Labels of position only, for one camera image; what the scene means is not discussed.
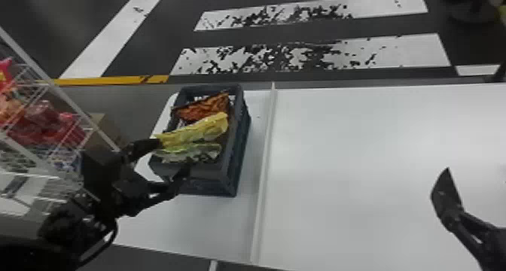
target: black floor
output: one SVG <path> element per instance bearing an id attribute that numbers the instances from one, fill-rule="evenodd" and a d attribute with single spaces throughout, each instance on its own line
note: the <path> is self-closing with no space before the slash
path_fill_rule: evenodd
<path id="1" fill-rule="evenodd" d="M 429 13 L 402 17 L 333 20 L 194 32 L 204 11 L 306 0 L 161 0 L 105 75 L 168 74 L 184 47 L 243 46 L 254 43 L 324 41 L 382 35 L 438 32 L 452 65 L 497 63 L 503 60 L 506 31 L 502 24 L 469 28 L 449 20 L 447 3 L 425 0 Z M 214 81 L 299 81 L 365 78 L 426 78 L 456 76 L 454 68 L 341 70 L 337 72 L 182 75 L 171 83 Z"/>
<path id="2" fill-rule="evenodd" d="M 0 0 L 0 26 L 58 78 L 129 0 Z"/>
<path id="3" fill-rule="evenodd" d="M 57 78 L 128 0 L 0 0 L 3 26 Z M 324 41 L 381 35 L 439 33 L 452 65 L 497 63 L 506 50 L 500 23 L 467 27 L 447 16 L 447 3 L 425 0 L 429 13 L 360 20 L 326 20 L 288 26 L 263 26 L 194 32 L 204 11 L 309 0 L 161 0 L 104 76 L 169 74 L 185 47 Z M 365 69 L 333 72 L 182 75 L 171 83 L 213 81 L 307 81 L 456 76 L 454 68 Z"/>

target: metal wire rack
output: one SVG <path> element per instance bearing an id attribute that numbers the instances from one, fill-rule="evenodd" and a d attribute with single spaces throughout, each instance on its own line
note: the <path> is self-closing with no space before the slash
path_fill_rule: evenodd
<path id="1" fill-rule="evenodd" d="M 0 39 L 0 222 L 41 223 L 82 187 L 93 134 L 119 148 L 2 28 Z"/>

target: white tabletop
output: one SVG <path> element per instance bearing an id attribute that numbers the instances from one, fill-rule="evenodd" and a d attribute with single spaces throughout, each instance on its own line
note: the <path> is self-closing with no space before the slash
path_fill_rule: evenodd
<path id="1" fill-rule="evenodd" d="M 479 267 L 429 194 L 450 167 L 506 225 L 506 85 L 280 90 L 253 260 L 288 270 Z"/>
<path id="2" fill-rule="evenodd" d="M 153 134 L 167 128 L 176 96 L 170 97 Z M 117 244 L 250 263 L 270 91 L 248 91 L 245 100 L 251 127 L 237 196 L 179 195 L 136 218 L 122 218 Z M 150 157 L 140 159 L 136 171 L 149 180 L 159 181 L 148 165 Z"/>
<path id="3" fill-rule="evenodd" d="M 238 197 L 178 196 L 123 219 L 121 245 L 296 271 L 476 271 L 429 200 L 447 166 L 468 211 L 506 225 L 506 85 L 245 96 Z M 136 169 L 156 178 L 146 160 Z"/>

